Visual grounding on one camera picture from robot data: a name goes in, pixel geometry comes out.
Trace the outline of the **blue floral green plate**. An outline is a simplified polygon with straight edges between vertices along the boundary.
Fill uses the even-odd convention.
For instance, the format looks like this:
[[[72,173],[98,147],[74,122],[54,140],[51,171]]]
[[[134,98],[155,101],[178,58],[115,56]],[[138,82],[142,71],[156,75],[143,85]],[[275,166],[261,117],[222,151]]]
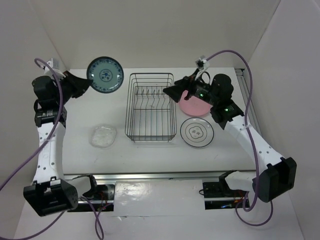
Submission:
[[[103,94],[117,91],[124,82],[124,70],[112,57],[101,56],[91,61],[86,70],[86,78],[91,80],[91,87]]]

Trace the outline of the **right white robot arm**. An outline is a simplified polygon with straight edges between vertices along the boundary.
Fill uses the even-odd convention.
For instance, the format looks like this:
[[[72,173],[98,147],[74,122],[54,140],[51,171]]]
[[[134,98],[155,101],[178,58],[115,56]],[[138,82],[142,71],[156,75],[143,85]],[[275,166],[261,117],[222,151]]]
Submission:
[[[256,176],[245,180],[239,171],[232,171],[218,184],[223,196],[230,196],[235,190],[253,190],[264,203],[271,202],[294,187],[297,163],[274,150],[252,127],[248,117],[232,100],[234,87],[229,76],[217,74],[211,83],[206,83],[195,74],[185,76],[163,89],[176,103],[181,99],[195,97],[211,105],[213,120],[241,145],[255,163]]]

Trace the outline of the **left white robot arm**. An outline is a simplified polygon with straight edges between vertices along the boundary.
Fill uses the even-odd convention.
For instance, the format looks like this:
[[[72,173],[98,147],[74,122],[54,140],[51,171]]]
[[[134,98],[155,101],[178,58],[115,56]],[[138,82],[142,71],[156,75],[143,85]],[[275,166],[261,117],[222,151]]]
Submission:
[[[24,187],[23,196],[40,217],[74,210],[80,197],[92,200],[99,193],[92,174],[66,180],[63,172],[67,110],[62,108],[59,112],[59,107],[63,107],[70,98],[82,96],[91,84],[90,79],[79,78],[68,71],[62,74],[59,83],[48,75],[32,81],[37,97],[34,121],[41,150],[32,184]]]

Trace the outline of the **pink plastic plate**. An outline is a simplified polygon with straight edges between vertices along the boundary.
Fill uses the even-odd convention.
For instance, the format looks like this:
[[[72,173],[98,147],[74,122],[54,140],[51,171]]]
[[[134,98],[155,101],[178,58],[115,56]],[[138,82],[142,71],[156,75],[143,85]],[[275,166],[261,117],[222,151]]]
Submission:
[[[189,100],[185,100],[188,91],[185,90],[178,103],[179,108],[186,114],[192,117],[200,117],[208,114],[211,105],[202,101],[201,99],[192,96]]]

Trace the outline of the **white plate dark rim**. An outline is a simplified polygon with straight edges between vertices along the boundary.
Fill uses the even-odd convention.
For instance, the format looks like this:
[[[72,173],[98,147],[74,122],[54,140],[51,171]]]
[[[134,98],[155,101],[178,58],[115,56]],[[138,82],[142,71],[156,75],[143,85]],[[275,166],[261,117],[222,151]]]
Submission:
[[[182,140],[194,148],[204,148],[208,146],[215,137],[212,125],[200,117],[186,119],[179,130]]]

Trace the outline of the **clear glass plate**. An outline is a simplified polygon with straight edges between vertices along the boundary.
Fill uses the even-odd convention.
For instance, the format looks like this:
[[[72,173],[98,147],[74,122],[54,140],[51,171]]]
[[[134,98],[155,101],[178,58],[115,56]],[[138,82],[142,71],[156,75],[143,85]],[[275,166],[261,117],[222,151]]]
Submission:
[[[117,129],[111,125],[99,125],[93,128],[89,143],[95,148],[108,148],[116,140]]]

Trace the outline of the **aluminium front rail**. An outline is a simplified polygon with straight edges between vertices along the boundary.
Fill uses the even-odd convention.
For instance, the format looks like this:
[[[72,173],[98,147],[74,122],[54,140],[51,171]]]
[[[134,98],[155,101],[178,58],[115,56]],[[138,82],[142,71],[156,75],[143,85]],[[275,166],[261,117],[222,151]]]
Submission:
[[[183,171],[183,172],[143,172],[143,173],[93,173],[98,184],[116,182],[143,182],[143,181],[180,181],[203,180],[216,181],[220,175],[228,172],[222,171]]]

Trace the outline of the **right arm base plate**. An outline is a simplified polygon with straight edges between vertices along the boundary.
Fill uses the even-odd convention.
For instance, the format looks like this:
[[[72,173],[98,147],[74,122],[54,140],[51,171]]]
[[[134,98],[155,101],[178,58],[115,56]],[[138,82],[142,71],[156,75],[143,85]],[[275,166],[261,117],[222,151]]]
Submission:
[[[203,182],[198,193],[204,198],[205,210],[234,209],[237,204],[241,208],[246,194],[242,190],[223,191],[218,182]]]

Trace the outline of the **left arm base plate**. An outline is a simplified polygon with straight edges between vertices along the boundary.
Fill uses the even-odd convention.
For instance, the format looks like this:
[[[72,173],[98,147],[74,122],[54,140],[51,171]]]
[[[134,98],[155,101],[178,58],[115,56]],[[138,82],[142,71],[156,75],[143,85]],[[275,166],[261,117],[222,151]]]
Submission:
[[[96,212],[113,212],[114,211],[114,198],[115,198],[116,185],[111,184],[98,184],[97,192],[87,199],[92,204]],[[78,206],[74,210],[69,210],[69,213],[85,213],[91,212],[92,209],[85,200],[79,200]]]

